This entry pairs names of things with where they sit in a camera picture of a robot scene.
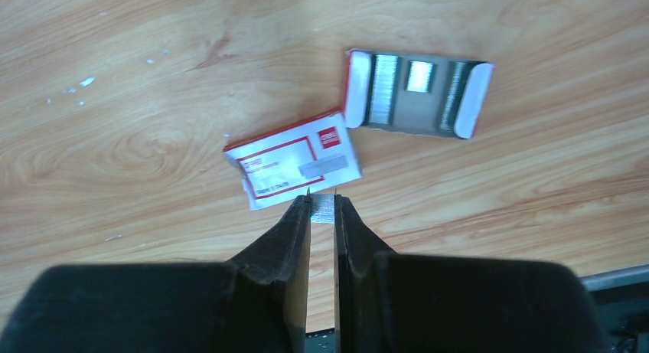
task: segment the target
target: cardboard box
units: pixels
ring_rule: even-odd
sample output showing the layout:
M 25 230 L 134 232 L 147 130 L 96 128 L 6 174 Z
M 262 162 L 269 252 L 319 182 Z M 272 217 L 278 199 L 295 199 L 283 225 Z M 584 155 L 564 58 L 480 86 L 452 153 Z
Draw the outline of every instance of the cardboard box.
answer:
M 469 139 L 492 64 L 424 54 L 352 50 L 344 98 L 348 128 Z
M 339 108 L 223 148 L 251 210 L 361 178 Z

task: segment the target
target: label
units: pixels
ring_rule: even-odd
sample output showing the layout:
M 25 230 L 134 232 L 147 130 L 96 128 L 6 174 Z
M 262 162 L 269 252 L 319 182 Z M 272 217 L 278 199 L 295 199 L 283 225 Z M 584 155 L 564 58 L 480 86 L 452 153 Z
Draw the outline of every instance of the label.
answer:
M 324 149 L 329 149 L 330 147 L 339 145 L 341 143 L 335 127 L 323 129 L 322 131 L 318 132 L 318 135 L 320 136 L 320 143 L 322 144 L 322 148 Z
M 324 181 L 322 176 L 305 178 L 300 172 L 300 166 L 315 160 L 306 136 L 238 159 L 257 200 Z

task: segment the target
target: red logo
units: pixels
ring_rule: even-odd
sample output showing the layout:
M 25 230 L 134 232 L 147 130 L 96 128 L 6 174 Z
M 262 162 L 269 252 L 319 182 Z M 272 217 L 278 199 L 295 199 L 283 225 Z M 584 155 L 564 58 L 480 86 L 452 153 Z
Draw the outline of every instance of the red logo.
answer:
M 338 131 L 336 131 L 335 127 L 329 127 L 328 129 L 318 131 L 318 134 L 320 135 L 320 142 L 322 142 L 322 147 L 325 149 L 341 143 L 341 140 L 338 137 Z

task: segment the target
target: wood grain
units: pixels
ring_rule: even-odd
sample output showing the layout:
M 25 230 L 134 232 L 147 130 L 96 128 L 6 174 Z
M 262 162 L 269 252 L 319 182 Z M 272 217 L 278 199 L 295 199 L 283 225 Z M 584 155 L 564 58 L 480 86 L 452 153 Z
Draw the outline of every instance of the wood grain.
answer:
M 267 230 L 285 205 L 248 211 L 224 135 L 338 104 L 349 47 L 496 65 L 471 141 L 351 133 L 364 178 L 338 193 L 391 246 L 649 262 L 649 0 L 0 0 L 0 20 L 0 325 L 54 264 L 224 260 Z M 332 234 L 308 330 L 334 323 Z

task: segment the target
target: red and white box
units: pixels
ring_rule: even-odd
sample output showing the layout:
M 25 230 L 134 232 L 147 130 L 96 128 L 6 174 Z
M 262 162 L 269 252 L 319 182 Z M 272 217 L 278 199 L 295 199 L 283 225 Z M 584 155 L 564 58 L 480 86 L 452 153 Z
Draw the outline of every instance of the red and white box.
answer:
M 223 148 L 251 210 L 362 177 L 340 109 Z

